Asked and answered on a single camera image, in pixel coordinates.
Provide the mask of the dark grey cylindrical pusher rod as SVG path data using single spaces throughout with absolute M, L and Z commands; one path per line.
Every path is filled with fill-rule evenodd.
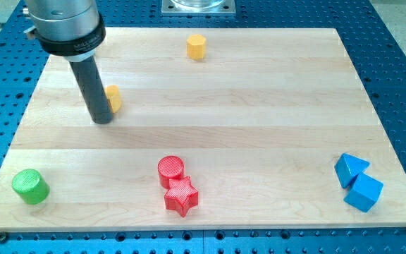
M 107 101 L 94 57 L 91 56 L 80 62 L 70 62 L 70 67 L 93 122 L 110 123 L 113 113 Z

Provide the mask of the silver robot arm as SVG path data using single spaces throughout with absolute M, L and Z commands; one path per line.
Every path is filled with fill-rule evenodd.
M 110 123 L 113 113 L 94 60 L 104 41 L 104 19 L 95 0 L 25 0 L 33 26 L 25 31 L 43 50 L 69 62 L 93 122 Z

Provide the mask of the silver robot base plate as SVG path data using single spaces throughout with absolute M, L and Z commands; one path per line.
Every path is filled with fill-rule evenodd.
M 163 16 L 235 14 L 235 0 L 163 0 Z

